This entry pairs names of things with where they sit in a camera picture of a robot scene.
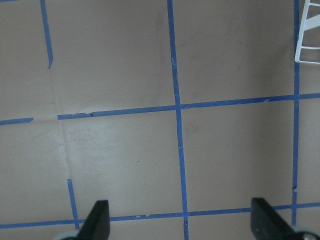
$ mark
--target painter's tape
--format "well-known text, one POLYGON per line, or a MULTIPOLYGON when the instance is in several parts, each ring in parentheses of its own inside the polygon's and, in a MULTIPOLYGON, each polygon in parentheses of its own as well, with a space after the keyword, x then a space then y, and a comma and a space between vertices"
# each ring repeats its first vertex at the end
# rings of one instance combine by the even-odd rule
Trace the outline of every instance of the painter's tape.
POLYGON ((41 14, 42 14, 42 23, 43 23, 46 51, 48 54, 48 61, 49 61, 48 68, 50 68, 52 62, 54 61, 54 54, 52 51, 50 30, 49 30, 49 24, 48 24, 48 16, 47 16, 47 11, 46 11, 46 0, 40 0, 40 6, 41 6, 41 14))
POLYGON ((29 223, 0 224, 0 229, 30 228, 30 227, 65 225, 65 224, 74 224, 74 223, 75 222, 73 220, 60 220, 60 221, 41 221, 41 222, 29 222, 29 223))
POLYGON ((5 3, 5 2, 15 2, 19 0, 0 0, 0 3, 5 3))
POLYGON ((33 120, 34 120, 33 117, 0 120, 0 125, 27 124, 27 123, 31 123, 33 120))
POLYGON ((91 113, 83 112, 83 113, 76 113, 76 114, 62 114, 62 115, 58 115, 57 118, 58 120, 82 119, 82 118, 91 118, 91 117, 153 113, 153 112, 164 112, 164 111, 174 111, 174 110, 176 110, 175 105, 153 106, 153 107, 132 108, 132 109, 123 109, 123 110, 94 111, 91 113))
POLYGON ((146 219, 167 219, 167 218, 181 218, 183 212, 163 213, 163 214, 151 214, 151 215, 133 215, 133 216, 115 216, 111 217, 111 222, 118 221, 130 221, 130 220, 146 220, 146 219))
POLYGON ((75 229, 79 229, 79 219, 78 219, 78 213, 77 213, 77 206, 76 206, 76 199, 75 199, 75 193, 74 193, 74 186, 72 184, 72 180, 68 179, 68 190, 69 190, 69 196, 70 196, 70 203, 72 208, 72 215, 73 215, 73 221, 75 225, 75 229))
POLYGON ((300 94, 300 99, 318 99, 320 98, 320 93, 308 93, 308 94, 300 94))
MULTIPOLYGON (((306 208, 319 208, 320 202, 313 203, 300 203, 297 204, 298 209, 306 208)), ((277 205, 273 206, 274 210, 286 210, 291 209, 292 205, 277 205)), ((221 210, 207 210, 207 211, 191 211, 188 216, 207 216, 207 215, 223 215, 223 214, 239 214, 249 213, 251 208, 233 208, 233 209, 221 209, 221 210)), ((111 222, 117 221, 130 221, 130 220, 147 220, 147 219, 166 219, 166 218, 184 218, 183 212, 173 213, 160 213, 151 215, 131 215, 131 216, 114 216, 110 218, 111 222)), ((86 220, 79 219, 77 222, 83 224, 86 220)), ((14 223, 14 224, 0 224, 0 229, 15 229, 15 228, 28 228, 28 227, 41 227, 41 226, 53 226, 53 225, 66 225, 75 224, 74 220, 59 220, 59 221, 43 221, 43 222, 30 222, 30 223, 14 223)))
POLYGON ((300 204, 297 204, 296 207, 297 207, 298 209, 319 208, 319 207, 320 207, 320 202, 300 203, 300 204))
MULTIPOLYGON (((274 210, 286 210, 291 209, 291 205, 279 205, 273 206, 274 210)), ((206 215, 221 215, 221 214, 240 214, 240 213, 250 213, 251 208, 233 208, 233 209, 221 209, 221 210, 209 210, 209 211, 192 211, 189 216, 206 216, 206 215)))
MULTIPOLYGON (((299 38, 299 0, 294 0, 294 52, 299 38)), ((292 167, 292 211, 291 225, 297 223, 297 186, 299 157, 299 99, 300 99, 300 65, 294 63, 294 109, 293 109, 293 167, 292 167)))
POLYGON ((233 100, 221 100, 221 101, 207 101, 207 102, 197 102, 191 104, 182 104, 182 109, 191 108, 208 108, 208 107, 218 107, 218 106, 231 106, 238 104, 257 104, 264 102, 278 102, 278 101, 289 101, 294 100, 294 95, 283 95, 283 96, 266 96, 266 97, 255 97, 255 98, 245 98, 245 99, 233 99, 233 100))
POLYGON ((176 53, 174 6, 173 6, 172 0, 167 0, 167 10, 168 10, 168 23, 169 23, 173 92, 174 92, 175 112, 176 112, 176 131, 177 131, 178 152, 179 152, 180 178, 181 178, 182 210, 183 210, 183 217, 184 217, 183 232, 184 232, 184 240, 189 240, 187 184, 186 184, 183 131, 182 131, 181 101, 180 101, 179 84, 178 84, 178 64, 177 64, 177 53, 176 53))

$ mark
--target beige floor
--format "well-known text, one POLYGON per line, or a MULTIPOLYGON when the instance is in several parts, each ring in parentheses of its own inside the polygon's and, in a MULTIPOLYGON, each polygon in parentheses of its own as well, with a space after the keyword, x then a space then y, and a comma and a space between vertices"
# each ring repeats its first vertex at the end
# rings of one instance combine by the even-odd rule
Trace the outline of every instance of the beige floor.
MULTIPOLYGON (((72 179, 80 220, 100 199, 109 199, 111 217, 139 216, 112 218, 120 221, 109 239, 187 240, 183 162, 190 214, 244 209, 191 214, 190 240, 253 240, 245 210, 252 197, 288 206, 278 212, 291 223, 293 0, 173 0, 184 158, 167 1, 46 0, 46 12, 50 69, 39 0, 0 0, 0 239, 73 230, 40 226, 73 221, 72 179), (227 101, 239 99, 250 104, 227 101), (8 124, 24 118, 33 120, 8 124), (36 226, 22 227, 29 223, 36 226)), ((320 93, 319 71, 301 64, 296 75, 305 98, 296 223, 318 232, 320 94, 307 94, 320 93)))

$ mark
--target grid square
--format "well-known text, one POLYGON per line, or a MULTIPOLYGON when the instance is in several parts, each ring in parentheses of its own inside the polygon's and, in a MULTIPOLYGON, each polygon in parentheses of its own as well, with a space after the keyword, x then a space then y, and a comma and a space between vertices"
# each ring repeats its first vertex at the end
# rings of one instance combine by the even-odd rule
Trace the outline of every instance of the grid square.
POLYGON ((320 92, 319 65, 300 64, 300 93, 314 94, 320 92))
MULTIPOLYGON (((290 210, 281 210, 278 213, 287 222, 290 221, 290 210)), ((190 240, 255 240, 250 229, 250 213, 192 216, 188 223, 190 240)))
POLYGON ((184 240, 183 218, 113 221, 110 239, 184 240))
POLYGON ((0 126, 0 224, 72 219, 57 121, 0 126))
POLYGON ((63 124, 80 219, 103 199, 113 217, 182 211, 174 111, 63 124))
POLYGON ((184 104, 291 95, 293 1, 174 1, 184 104))
POLYGON ((0 120, 57 116, 39 0, 1 2, 0 120))
POLYGON ((72 224, 54 225, 54 226, 39 226, 39 227, 23 227, 9 228, 0 230, 0 238, 23 239, 23 240, 52 240, 58 234, 72 231, 75 227, 72 224))
POLYGON ((299 120, 299 203, 320 202, 320 99, 300 101, 299 120))
POLYGON ((165 1, 46 6, 59 114, 174 104, 165 1))
POLYGON ((189 211, 291 204, 293 102, 184 110, 189 211))
POLYGON ((320 234, 320 207, 300 208, 297 210, 297 226, 308 228, 320 234))

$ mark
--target white rack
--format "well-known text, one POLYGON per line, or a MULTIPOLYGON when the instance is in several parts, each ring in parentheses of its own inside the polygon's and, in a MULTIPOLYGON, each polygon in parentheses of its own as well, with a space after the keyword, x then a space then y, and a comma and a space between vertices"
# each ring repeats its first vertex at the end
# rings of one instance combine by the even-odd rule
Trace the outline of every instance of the white rack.
POLYGON ((307 19, 310 6, 320 7, 320 4, 312 3, 310 0, 305 0, 294 60, 297 63, 320 64, 320 59, 319 62, 300 60, 301 49, 320 50, 320 47, 302 46, 305 31, 320 26, 320 14, 307 19))

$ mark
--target blue tape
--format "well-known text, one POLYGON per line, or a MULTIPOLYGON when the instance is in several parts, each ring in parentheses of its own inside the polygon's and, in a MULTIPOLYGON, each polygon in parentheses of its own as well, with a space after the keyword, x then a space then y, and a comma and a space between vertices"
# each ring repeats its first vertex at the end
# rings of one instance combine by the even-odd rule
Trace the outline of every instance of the blue tape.
MULTIPOLYGON (((279 205, 273 206, 275 210, 285 210, 291 209, 291 205, 279 205)), ((206 216, 206 215, 221 215, 221 214, 239 214, 239 213, 249 213, 251 212, 250 207, 246 208, 234 208, 234 209, 221 209, 221 210, 209 210, 209 211, 192 211, 189 216, 206 216)))
POLYGON ((288 101, 294 100, 294 95, 283 95, 283 96, 266 96, 266 97, 256 97, 256 98, 245 98, 245 99, 233 99, 233 100, 221 100, 221 101, 208 101, 208 102, 197 102, 191 104, 182 104, 182 109, 191 108, 208 108, 208 107, 218 107, 218 106, 230 106, 238 104, 257 104, 264 102, 277 102, 277 101, 288 101))
POLYGON ((79 229, 80 226, 79 226, 79 219, 78 219, 78 213, 77 213, 74 186, 72 184, 72 180, 71 179, 68 179, 68 190, 69 190, 70 203, 71 203, 71 208, 72 208, 72 215, 73 215, 73 221, 74 221, 75 229, 79 229))
POLYGON ((0 3, 5 3, 5 2, 15 2, 19 0, 0 0, 0 3))
POLYGON ((10 119, 10 120, 0 120, 1 125, 11 125, 11 124, 28 124, 34 120, 33 117, 27 118, 17 118, 17 119, 10 119))
POLYGON ((145 220, 145 219, 167 219, 167 218, 181 218, 183 212, 151 214, 151 215, 133 215, 133 216, 115 216, 110 217, 111 222, 130 221, 130 220, 145 220))
POLYGON ((180 164, 182 210, 184 215, 183 232, 184 232, 184 240, 189 240, 186 169, 185 169, 185 156, 184 156, 183 132, 182 132, 181 102, 180 102, 180 93, 179 93, 179 84, 178 84, 174 6, 173 6, 172 0, 167 0, 167 10, 168 10, 173 91, 174 91, 175 112, 176 112, 176 131, 177 131, 179 164, 180 164))
MULTIPOLYGON (((299 38, 299 0, 294 0, 294 52, 299 38)), ((293 116, 293 167, 292 167, 292 213, 291 225, 297 223, 297 186, 299 157, 299 99, 300 99, 300 66, 294 63, 294 116, 293 116)))
MULTIPOLYGON (((319 208, 319 207, 320 207, 320 202, 297 204, 298 209, 319 208)), ((291 208, 292 208, 292 205, 273 206, 273 209, 275 210, 286 210, 291 208)), ((238 213, 249 213, 250 211, 251 209, 249 207, 221 209, 221 210, 207 210, 207 211, 191 211, 188 213, 188 216, 193 217, 193 216, 207 216, 207 215, 238 214, 238 213)), ((185 214, 183 212, 173 212, 173 213, 160 213, 160 214, 151 214, 151 215, 115 216, 115 217, 111 217, 110 221, 117 222, 117 221, 184 218, 184 217, 185 217, 185 214)), ((86 221, 85 219, 77 220, 78 224, 83 224, 85 221, 86 221)), ((0 229, 66 225, 66 224, 75 224, 75 222, 76 222, 75 220, 59 220, 59 221, 43 221, 43 222, 31 222, 31 223, 0 224, 0 229)))
POLYGON ((319 208, 319 207, 320 207, 320 202, 300 203, 300 204, 297 204, 296 207, 297 207, 298 209, 319 208))
POLYGON ((143 108, 132 108, 123 110, 110 110, 110 111, 94 111, 91 113, 76 113, 76 114, 62 114, 58 115, 58 120, 66 119, 82 119, 91 117, 105 117, 114 115, 125 115, 125 114, 141 114, 141 113, 153 113, 153 112, 164 112, 173 111, 176 109, 175 105, 169 106, 153 106, 153 107, 143 107, 143 108))
POLYGON ((300 94, 299 99, 318 99, 320 98, 320 93, 308 93, 308 94, 300 94))
POLYGON ((48 68, 50 68, 52 62, 54 61, 54 54, 52 51, 52 44, 51 44, 51 38, 50 38, 48 16, 47 16, 47 11, 46 11, 46 0, 40 0, 40 6, 41 6, 41 14, 42 14, 42 22, 43 22, 43 29, 44 29, 46 51, 48 54, 48 61, 49 61, 48 68))
POLYGON ((42 221, 42 222, 29 222, 29 223, 14 223, 14 224, 0 224, 0 229, 17 229, 17 228, 30 228, 42 227, 53 225, 74 224, 73 220, 60 220, 60 221, 42 221))

